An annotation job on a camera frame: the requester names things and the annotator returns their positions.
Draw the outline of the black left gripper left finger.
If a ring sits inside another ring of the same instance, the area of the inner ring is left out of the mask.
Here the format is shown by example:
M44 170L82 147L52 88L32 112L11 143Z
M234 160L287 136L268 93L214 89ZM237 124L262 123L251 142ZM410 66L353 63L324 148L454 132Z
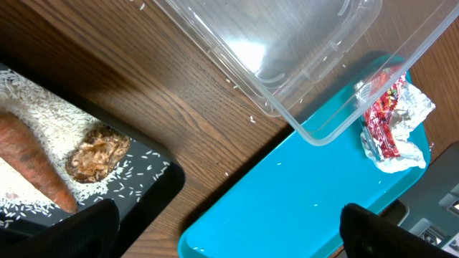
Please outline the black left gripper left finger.
M115 202L105 199L30 238L12 243L11 234L1 234L1 258L108 257L119 222Z

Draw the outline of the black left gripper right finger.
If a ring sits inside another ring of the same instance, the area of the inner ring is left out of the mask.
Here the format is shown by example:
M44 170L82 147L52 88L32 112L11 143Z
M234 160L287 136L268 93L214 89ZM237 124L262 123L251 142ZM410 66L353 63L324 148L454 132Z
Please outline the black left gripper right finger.
M348 258L455 258L358 204L342 208L339 234Z

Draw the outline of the brown food lump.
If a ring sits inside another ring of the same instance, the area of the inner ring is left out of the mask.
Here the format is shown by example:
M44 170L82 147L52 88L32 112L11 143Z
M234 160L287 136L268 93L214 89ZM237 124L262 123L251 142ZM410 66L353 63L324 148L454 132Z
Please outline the brown food lump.
M126 155L131 139L104 125L90 130L65 164L78 183L97 183L107 178Z

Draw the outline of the carrot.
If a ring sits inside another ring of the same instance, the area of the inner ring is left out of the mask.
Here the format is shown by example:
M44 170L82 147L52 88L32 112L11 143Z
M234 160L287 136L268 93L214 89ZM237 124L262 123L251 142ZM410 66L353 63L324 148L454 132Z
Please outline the carrot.
M77 201L50 163L31 130L11 113L1 114L1 158L63 211L77 212Z

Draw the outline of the foil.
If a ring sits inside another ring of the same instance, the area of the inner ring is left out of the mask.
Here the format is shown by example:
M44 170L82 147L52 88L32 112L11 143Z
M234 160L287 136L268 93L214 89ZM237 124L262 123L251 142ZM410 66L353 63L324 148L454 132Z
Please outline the foil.
M400 157L376 161L369 149L364 146L363 132L360 134L365 155L384 173L396 173L408 168L425 168L427 163L420 148L410 141L411 133L421 125L435 109L434 102L408 80L402 88L395 113L390 120L390 129Z

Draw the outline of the red snack wrapper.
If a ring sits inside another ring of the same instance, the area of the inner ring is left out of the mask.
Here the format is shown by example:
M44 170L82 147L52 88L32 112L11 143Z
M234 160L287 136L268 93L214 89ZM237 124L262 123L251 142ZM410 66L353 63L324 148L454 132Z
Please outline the red snack wrapper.
M406 82L407 73L405 72L360 117L362 141L376 161L400 157L389 124Z

